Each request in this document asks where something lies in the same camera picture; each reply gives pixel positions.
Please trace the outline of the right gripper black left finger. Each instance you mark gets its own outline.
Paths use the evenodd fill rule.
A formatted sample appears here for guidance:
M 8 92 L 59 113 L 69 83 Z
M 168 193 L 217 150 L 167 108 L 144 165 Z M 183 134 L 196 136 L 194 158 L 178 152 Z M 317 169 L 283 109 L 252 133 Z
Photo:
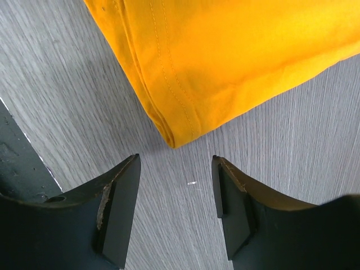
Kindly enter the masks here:
M 141 174 L 134 154 L 43 203 L 1 197 L 2 269 L 124 269 Z

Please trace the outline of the orange yellow t shirt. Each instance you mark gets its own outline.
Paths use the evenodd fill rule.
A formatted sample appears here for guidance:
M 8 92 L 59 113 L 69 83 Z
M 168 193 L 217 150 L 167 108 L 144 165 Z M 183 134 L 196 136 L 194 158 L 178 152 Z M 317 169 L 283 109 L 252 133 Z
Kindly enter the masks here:
M 86 1 L 172 148 L 359 54 L 358 1 Z

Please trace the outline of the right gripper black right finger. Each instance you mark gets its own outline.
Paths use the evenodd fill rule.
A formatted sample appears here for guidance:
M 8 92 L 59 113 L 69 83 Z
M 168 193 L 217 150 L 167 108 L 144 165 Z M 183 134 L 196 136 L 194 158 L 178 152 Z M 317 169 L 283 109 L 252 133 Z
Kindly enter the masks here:
M 234 269 L 358 269 L 359 196 L 314 205 L 214 156 L 212 180 Z

